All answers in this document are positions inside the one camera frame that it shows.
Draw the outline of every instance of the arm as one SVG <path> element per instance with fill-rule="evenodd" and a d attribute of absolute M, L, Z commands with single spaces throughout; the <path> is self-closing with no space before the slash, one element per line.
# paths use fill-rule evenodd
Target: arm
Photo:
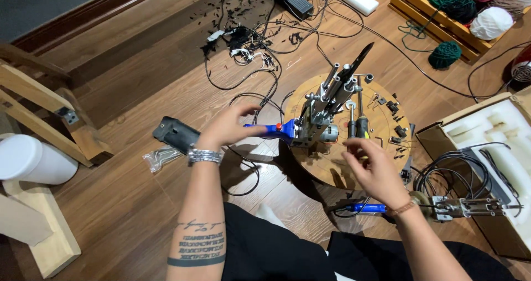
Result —
<path fill-rule="evenodd" d="M 240 116 L 260 106 L 236 105 L 221 111 L 199 137 L 196 148 L 219 151 L 248 136 L 265 132 L 262 126 L 244 128 Z M 196 162 L 171 241 L 167 280 L 221 280 L 227 245 L 225 213 L 218 164 Z"/>
<path fill-rule="evenodd" d="M 395 165 L 380 146 L 360 138 L 349 139 L 344 145 L 348 152 L 343 152 L 342 156 L 367 194 L 391 209 L 403 207 L 410 201 Z M 368 160 L 361 164 L 358 159 L 364 155 Z M 470 280 L 424 219 L 419 206 L 402 212 L 396 216 L 396 221 L 415 280 Z"/>

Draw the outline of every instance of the wristwatch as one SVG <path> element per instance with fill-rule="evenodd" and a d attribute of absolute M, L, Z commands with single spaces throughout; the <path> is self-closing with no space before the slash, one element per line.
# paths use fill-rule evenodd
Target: wristwatch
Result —
<path fill-rule="evenodd" d="M 220 151 L 199 150 L 194 143 L 190 144 L 188 149 L 188 167 L 192 167 L 195 162 L 222 162 L 222 153 Z"/>

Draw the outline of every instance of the black pants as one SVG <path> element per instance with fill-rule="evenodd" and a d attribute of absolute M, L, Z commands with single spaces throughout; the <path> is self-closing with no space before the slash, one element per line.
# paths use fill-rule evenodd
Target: black pants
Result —
<path fill-rule="evenodd" d="M 222 280 L 335 280 L 334 271 L 356 281 L 413 280 L 399 241 L 332 232 L 329 257 L 318 244 L 224 203 L 227 257 Z M 474 280 L 514 280 L 487 253 L 467 244 L 444 243 Z"/>

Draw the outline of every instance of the blue handle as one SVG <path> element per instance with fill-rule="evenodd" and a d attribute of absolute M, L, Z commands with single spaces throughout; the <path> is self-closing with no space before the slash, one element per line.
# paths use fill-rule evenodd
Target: blue handle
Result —
<path fill-rule="evenodd" d="M 244 125 L 244 127 L 246 128 L 249 128 L 251 126 L 254 125 Z M 286 142 L 288 145 L 291 144 L 291 141 L 295 137 L 295 119 L 284 123 L 282 126 L 280 126 L 279 131 L 277 130 L 277 125 L 265 125 L 265 127 L 267 128 L 267 132 L 263 133 L 262 135 L 258 135 L 259 137 L 279 138 Z"/>
<path fill-rule="evenodd" d="M 351 212 L 359 211 L 363 206 L 363 203 L 352 203 L 345 208 Z M 383 214 L 386 212 L 386 205 L 385 204 L 375 204 L 375 203 L 368 203 L 361 212 L 378 212 L 380 214 Z"/>

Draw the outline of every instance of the baseboard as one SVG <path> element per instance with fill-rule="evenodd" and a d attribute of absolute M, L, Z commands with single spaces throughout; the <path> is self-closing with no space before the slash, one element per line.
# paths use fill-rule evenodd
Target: baseboard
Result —
<path fill-rule="evenodd" d="M 144 0 L 91 0 L 19 37 L 12 45 L 43 54 Z"/>

